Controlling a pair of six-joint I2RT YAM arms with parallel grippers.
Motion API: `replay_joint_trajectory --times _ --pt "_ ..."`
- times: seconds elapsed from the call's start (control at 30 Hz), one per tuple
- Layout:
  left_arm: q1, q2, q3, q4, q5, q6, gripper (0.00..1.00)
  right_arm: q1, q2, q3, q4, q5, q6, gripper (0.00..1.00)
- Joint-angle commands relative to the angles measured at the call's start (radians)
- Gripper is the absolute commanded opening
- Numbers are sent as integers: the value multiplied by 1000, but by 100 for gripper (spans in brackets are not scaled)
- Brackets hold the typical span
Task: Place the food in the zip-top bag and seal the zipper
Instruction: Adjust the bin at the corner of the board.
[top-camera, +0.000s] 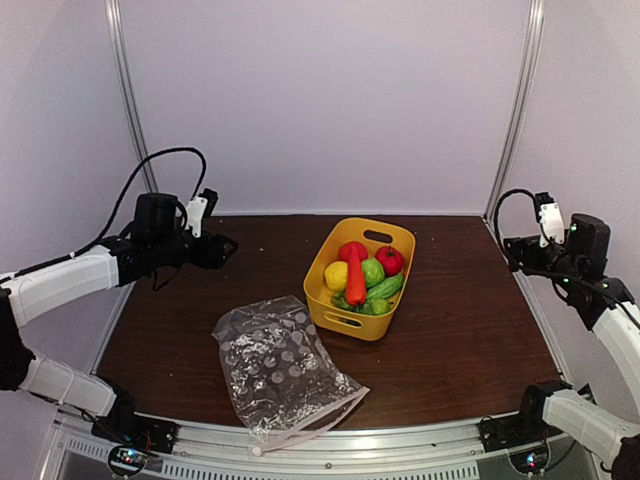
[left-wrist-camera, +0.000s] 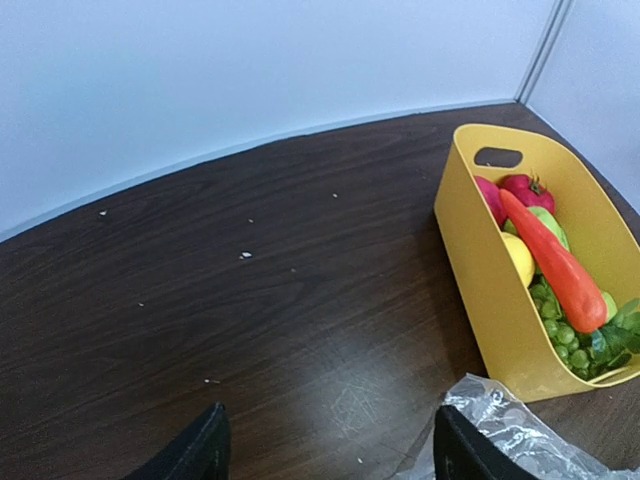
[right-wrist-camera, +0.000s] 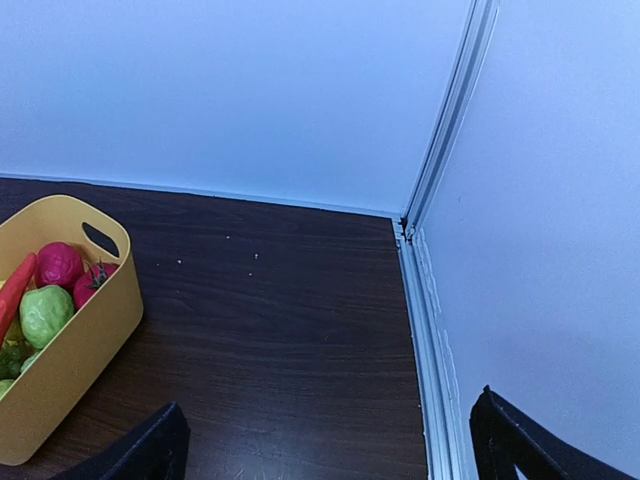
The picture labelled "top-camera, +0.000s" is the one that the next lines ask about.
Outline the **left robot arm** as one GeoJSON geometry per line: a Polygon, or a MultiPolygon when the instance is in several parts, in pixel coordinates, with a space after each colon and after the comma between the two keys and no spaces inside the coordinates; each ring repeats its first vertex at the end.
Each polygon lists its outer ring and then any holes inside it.
{"type": "Polygon", "coordinates": [[[187,205],[170,194],[143,194],[133,220],[123,232],[100,239],[87,250],[61,261],[16,272],[1,282],[1,388],[22,390],[45,400],[66,404],[92,416],[105,417],[106,429],[123,444],[144,433],[138,415],[117,405],[122,394],[106,381],[51,360],[27,348],[21,328],[43,314],[87,295],[120,288],[147,277],[154,290],[162,268],[204,270],[224,266],[238,244],[205,231],[203,222],[218,195],[205,189],[187,205]]]}

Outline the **red toy tomato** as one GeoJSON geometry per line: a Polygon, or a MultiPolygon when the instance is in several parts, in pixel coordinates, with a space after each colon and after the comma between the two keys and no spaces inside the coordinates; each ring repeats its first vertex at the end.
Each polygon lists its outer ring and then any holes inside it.
{"type": "Polygon", "coordinates": [[[395,276],[403,271],[404,258],[397,249],[390,245],[380,247],[375,258],[382,265],[387,277],[395,276]]]}

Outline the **yellow toy lemon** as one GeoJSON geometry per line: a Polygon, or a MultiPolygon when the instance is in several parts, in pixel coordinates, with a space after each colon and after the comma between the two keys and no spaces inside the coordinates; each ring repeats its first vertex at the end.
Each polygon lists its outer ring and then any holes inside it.
{"type": "Polygon", "coordinates": [[[324,270],[324,280],[329,290],[340,292],[348,283],[348,264],[345,261],[334,261],[324,270]]]}

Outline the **orange toy carrot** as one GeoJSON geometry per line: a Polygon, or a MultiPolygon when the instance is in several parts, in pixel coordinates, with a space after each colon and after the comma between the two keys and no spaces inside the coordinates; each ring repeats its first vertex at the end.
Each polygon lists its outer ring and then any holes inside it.
{"type": "Polygon", "coordinates": [[[353,251],[348,264],[348,283],[346,286],[346,298],[351,305],[363,304],[366,301],[366,285],[364,273],[361,268],[356,251],[353,251]]]}

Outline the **green toy grape bunch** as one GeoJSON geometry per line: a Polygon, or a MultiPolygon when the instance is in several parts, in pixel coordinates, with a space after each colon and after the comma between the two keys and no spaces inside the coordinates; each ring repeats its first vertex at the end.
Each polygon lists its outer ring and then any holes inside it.
{"type": "Polygon", "coordinates": [[[356,307],[354,305],[351,305],[347,301],[345,291],[335,292],[334,295],[332,296],[331,301],[334,307],[339,308],[341,310],[351,311],[351,312],[356,310],[356,307]]]}

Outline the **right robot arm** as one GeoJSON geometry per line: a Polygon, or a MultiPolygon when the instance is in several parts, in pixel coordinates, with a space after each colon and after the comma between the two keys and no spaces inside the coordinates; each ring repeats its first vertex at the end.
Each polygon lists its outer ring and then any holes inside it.
{"type": "MultiPolygon", "coordinates": [[[[563,243],[512,237],[502,246],[512,271],[550,280],[563,290],[586,330],[607,349],[634,398],[639,396],[639,308],[618,278],[605,274],[611,230],[602,220],[575,213],[563,243]]],[[[556,428],[596,455],[614,479],[639,476],[639,426],[585,400],[561,381],[529,386],[512,430],[535,440],[556,428]]]]}

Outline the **clear zip top bag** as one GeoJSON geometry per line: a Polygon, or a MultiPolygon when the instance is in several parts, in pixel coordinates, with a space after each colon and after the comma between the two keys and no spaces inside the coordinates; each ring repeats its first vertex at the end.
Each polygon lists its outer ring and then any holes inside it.
{"type": "Polygon", "coordinates": [[[212,336],[253,456],[324,434],[369,393],[336,367],[308,308],[294,296],[237,307],[217,321],[212,336]]]}

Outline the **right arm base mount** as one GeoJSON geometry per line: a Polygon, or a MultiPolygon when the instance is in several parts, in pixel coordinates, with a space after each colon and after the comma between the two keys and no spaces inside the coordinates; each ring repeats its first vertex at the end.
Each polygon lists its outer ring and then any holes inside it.
{"type": "Polygon", "coordinates": [[[556,392],[572,389],[562,380],[530,385],[523,394],[517,413],[500,418],[482,417],[477,428],[484,451],[508,450],[511,466],[528,478],[543,476],[555,469],[574,450],[576,441],[553,460],[549,439],[559,435],[560,430],[542,420],[544,402],[556,392]]]}

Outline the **green toy guava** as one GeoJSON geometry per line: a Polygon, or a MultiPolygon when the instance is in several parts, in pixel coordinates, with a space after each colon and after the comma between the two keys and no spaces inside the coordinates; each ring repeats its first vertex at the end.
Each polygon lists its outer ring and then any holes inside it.
{"type": "Polygon", "coordinates": [[[387,299],[375,298],[370,300],[371,314],[386,315],[392,310],[392,304],[387,299]]]}

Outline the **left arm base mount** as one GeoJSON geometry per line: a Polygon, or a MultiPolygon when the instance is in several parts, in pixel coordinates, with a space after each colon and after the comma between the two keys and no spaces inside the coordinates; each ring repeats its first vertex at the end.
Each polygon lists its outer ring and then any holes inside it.
{"type": "Polygon", "coordinates": [[[92,424],[94,436],[115,443],[107,455],[107,467],[118,479],[130,479],[159,453],[173,452],[178,425],[137,414],[133,396],[113,382],[109,385],[116,395],[109,413],[95,416],[82,412],[82,417],[92,424]]]}

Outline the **green toy apple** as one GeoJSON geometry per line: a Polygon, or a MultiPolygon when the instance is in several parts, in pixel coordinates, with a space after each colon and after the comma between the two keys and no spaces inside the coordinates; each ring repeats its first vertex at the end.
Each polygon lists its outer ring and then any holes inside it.
{"type": "Polygon", "coordinates": [[[386,273],[382,264],[376,258],[368,258],[361,262],[361,268],[364,273],[365,285],[372,288],[386,278],[386,273]]]}

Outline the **green toy leaf vegetable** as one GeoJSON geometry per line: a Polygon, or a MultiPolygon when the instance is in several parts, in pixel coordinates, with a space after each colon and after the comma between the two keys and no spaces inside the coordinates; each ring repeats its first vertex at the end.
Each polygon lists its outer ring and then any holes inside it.
{"type": "Polygon", "coordinates": [[[376,314],[372,300],[366,300],[363,304],[351,306],[350,311],[357,314],[369,315],[369,316],[373,316],[376,314]]]}

